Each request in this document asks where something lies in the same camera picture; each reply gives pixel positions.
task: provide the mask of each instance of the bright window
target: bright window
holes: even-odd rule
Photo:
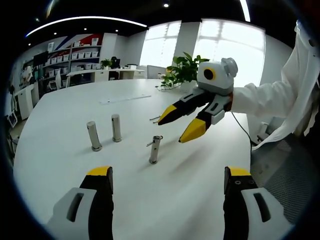
[[[238,66],[235,87],[260,84],[264,66],[266,36],[261,28],[220,19],[203,19],[193,57],[221,61],[233,58]]]
[[[140,65],[166,68],[172,64],[181,21],[152,26],[146,32]]]

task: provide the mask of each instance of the potted plant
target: potted plant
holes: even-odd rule
[[[101,61],[101,65],[103,66],[103,69],[108,69],[112,65],[112,61],[109,59],[105,59]]]
[[[174,88],[180,85],[182,92],[189,92],[197,85],[199,63],[208,62],[209,59],[201,58],[200,55],[192,59],[188,53],[183,53],[185,56],[173,57],[175,65],[166,68],[168,72],[163,77],[161,87]]]

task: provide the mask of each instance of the metal pin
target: metal pin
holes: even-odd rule
[[[161,116],[159,115],[159,116],[156,116],[156,117],[154,117],[154,118],[151,118],[151,119],[149,119],[150,121],[151,120],[155,120],[155,119],[158,119],[158,118],[160,118]]]
[[[158,162],[158,150],[160,146],[160,140],[163,138],[164,138],[163,136],[153,136],[152,142],[146,145],[147,147],[152,145],[149,163],[156,164]]]
[[[111,116],[112,120],[112,140],[116,143],[121,141],[121,131],[120,131],[120,116],[119,114],[113,114]]]
[[[102,145],[101,145],[99,138],[98,138],[96,123],[94,121],[90,121],[86,124],[86,127],[89,132],[89,137],[90,137],[91,144],[92,144],[92,147],[91,147],[92,150],[95,152],[100,151],[102,149]]]

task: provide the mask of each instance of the small plant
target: small plant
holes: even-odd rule
[[[109,59],[102,60],[102,61],[101,61],[101,65],[102,65],[103,67],[111,67],[112,61],[109,60]]]
[[[196,58],[193,60],[188,53],[183,53],[185,56],[173,57],[173,62],[175,63],[175,66],[168,66],[166,68],[168,72],[163,77],[161,87],[172,88],[174,85],[182,84],[184,81],[197,81],[199,63],[209,61],[209,59],[207,58],[201,58],[200,55],[196,56]]]

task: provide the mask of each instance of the black cable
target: black cable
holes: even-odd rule
[[[248,138],[249,138],[249,140],[250,140],[250,157],[251,157],[252,146],[255,146],[256,143],[251,140],[251,137],[250,137],[249,133],[241,126],[240,122],[238,121],[238,119],[236,118],[236,116],[234,115],[234,113],[231,112],[231,114],[232,114],[232,116],[234,117],[234,119],[236,120],[236,122],[239,124],[240,128],[242,128],[242,130],[245,132],[245,134],[248,136]]]

